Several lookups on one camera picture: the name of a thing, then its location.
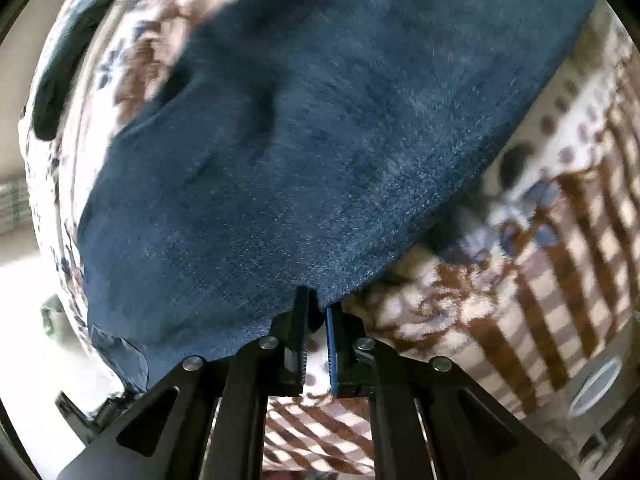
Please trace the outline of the dark blue denim jeans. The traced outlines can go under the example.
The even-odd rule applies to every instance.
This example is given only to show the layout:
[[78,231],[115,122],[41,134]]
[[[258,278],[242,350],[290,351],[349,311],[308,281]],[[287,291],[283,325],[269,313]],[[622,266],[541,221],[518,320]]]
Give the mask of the dark blue denim jeans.
[[143,391],[339,300],[474,184],[594,0],[235,0],[116,136],[78,228],[93,347]]

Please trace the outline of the plastic bag with green item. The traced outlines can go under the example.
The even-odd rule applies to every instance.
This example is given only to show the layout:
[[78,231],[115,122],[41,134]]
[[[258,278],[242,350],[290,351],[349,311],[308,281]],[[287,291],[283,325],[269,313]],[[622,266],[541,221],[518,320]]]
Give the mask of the plastic bag with green item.
[[65,333],[67,318],[62,302],[58,296],[53,295],[47,299],[40,308],[43,329],[47,336],[58,339]]

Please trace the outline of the white paper cup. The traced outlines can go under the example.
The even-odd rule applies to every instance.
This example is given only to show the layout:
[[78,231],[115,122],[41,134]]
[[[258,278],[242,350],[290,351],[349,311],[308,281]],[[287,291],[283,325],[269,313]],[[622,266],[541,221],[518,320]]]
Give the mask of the white paper cup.
[[613,356],[608,362],[605,362],[600,368],[595,370],[584,382],[582,388],[575,394],[570,407],[567,411],[567,417],[570,419],[580,417],[594,408],[610,391],[614,382],[616,382],[623,362],[619,356]]

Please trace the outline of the floral fleece bed blanket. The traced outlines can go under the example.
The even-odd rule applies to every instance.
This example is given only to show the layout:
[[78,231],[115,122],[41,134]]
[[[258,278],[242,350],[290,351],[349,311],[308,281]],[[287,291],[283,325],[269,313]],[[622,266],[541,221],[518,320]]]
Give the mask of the floral fleece bed blanket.
[[[38,245],[82,348],[120,391],[157,383],[131,389],[93,347],[81,215],[116,136],[198,25],[233,1],[115,0],[43,141],[32,109],[78,3],[64,0],[18,124]],[[639,52],[608,3],[594,0],[506,145],[420,240],[329,304],[300,286],[321,313],[338,304],[402,356],[452,359],[516,417],[562,399],[639,309]]]

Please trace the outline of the folded blue jeans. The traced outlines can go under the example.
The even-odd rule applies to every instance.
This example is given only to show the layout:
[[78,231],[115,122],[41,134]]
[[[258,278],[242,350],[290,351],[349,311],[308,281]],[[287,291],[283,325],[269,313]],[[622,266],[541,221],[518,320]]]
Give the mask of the folded blue jeans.
[[78,64],[105,13],[115,0],[78,0],[62,27],[34,99],[32,128],[37,139],[52,141]]

